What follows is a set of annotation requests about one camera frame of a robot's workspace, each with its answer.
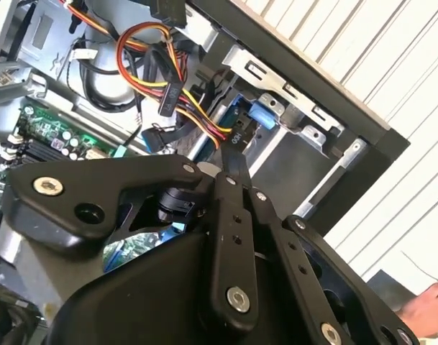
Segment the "bolt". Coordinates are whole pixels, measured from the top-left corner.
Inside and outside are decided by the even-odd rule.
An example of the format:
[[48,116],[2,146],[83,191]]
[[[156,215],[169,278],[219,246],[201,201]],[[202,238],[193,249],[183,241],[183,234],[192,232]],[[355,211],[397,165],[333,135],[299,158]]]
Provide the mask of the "bolt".
[[55,178],[37,178],[33,182],[33,188],[46,196],[58,196],[63,192],[63,185]]
[[193,167],[191,167],[191,166],[188,165],[188,164],[184,164],[184,165],[183,165],[183,169],[186,170],[186,171],[188,171],[189,173],[194,173],[194,172],[195,172],[195,170],[193,169]]
[[342,345],[342,339],[340,338],[339,332],[337,332],[337,330],[332,327],[330,323],[323,323],[321,325],[321,332],[329,344]]
[[257,197],[261,200],[261,201],[265,201],[267,200],[267,196],[265,194],[263,194],[262,192],[257,192]]
[[229,177],[229,176],[227,176],[227,178],[226,178],[225,180],[227,180],[227,182],[228,182],[230,185],[236,185],[236,181],[233,180],[233,179],[232,179],[231,177]]
[[227,300],[233,309],[240,313],[247,313],[250,309],[249,297],[237,286],[228,289]]
[[405,331],[398,328],[398,333],[407,345],[412,345],[412,340]]
[[31,115],[33,115],[33,114],[35,113],[35,110],[33,109],[32,106],[26,106],[26,107],[24,108],[24,113],[25,113],[26,115],[28,115],[28,116],[31,116]]
[[305,223],[303,221],[301,221],[300,219],[296,219],[296,225],[302,230],[306,229]]

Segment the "finger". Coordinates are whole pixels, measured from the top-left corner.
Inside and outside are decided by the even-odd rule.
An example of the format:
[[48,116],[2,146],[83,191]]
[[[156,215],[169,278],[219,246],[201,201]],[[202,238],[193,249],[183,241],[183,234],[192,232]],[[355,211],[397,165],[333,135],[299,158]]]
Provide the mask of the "finger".
[[425,295],[430,298],[435,298],[438,296],[438,282],[434,283],[430,287],[428,287],[422,295]]

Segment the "white wall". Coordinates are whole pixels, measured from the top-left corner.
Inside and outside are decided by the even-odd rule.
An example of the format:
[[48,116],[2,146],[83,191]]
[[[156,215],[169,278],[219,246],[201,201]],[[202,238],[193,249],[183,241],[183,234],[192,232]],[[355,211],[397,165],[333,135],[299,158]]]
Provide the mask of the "white wall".
[[244,2],[411,142],[326,240],[421,292],[433,279],[401,252],[438,277],[438,0]]

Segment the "black metal arm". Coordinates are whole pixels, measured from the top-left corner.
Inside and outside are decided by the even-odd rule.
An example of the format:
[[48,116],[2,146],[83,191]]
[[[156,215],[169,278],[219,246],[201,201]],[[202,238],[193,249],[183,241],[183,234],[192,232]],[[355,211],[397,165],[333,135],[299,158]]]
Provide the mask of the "black metal arm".
[[[83,284],[59,291],[64,304],[56,304],[45,343],[417,345],[304,220],[281,222],[249,185],[244,158],[234,158],[229,166],[239,168],[215,178],[175,155],[12,171],[2,207],[4,229],[24,237],[14,265],[26,280],[22,260],[34,257],[29,269],[56,290],[63,275],[78,280],[95,269],[112,235],[133,235],[135,219],[137,231],[172,217],[187,223],[184,234],[119,269],[92,270]],[[121,205],[132,205],[123,221]]]

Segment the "hand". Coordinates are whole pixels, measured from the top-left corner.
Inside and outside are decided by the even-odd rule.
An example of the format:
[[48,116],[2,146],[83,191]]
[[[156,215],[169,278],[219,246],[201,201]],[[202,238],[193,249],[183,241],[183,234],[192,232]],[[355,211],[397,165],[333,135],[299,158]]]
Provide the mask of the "hand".
[[438,282],[415,297],[397,312],[417,338],[438,333]]

